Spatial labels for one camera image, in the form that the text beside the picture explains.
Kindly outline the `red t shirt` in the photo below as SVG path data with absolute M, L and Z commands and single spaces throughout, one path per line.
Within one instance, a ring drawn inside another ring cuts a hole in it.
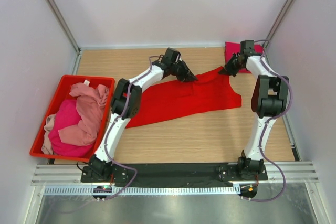
M 127 128 L 169 121 L 192 114 L 240 108 L 242 96 L 220 74 L 222 67 L 198 74 L 197 81 L 153 85 L 142 93 L 140 110 Z

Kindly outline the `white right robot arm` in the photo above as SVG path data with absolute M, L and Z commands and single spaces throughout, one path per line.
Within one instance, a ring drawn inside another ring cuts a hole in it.
M 264 161 L 268 137 L 276 119 L 287 112 L 289 79 L 272 70 L 253 40 L 241 41 L 240 51 L 233 53 L 219 74 L 234 77 L 244 68 L 256 78 L 251 98 L 255 122 L 237 163 L 220 167 L 223 181 L 267 179 Z

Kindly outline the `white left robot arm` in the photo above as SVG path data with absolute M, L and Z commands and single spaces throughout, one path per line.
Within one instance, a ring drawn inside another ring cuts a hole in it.
M 157 60 L 149 57 L 149 67 L 131 79 L 120 79 L 111 100 L 111 117 L 102 141 L 89 160 L 87 172 L 94 180 L 106 182 L 112 175 L 114 154 L 121 135 L 140 110 L 142 93 L 167 76 L 179 82 L 193 82 L 198 78 L 191 72 L 181 53 L 168 48 Z

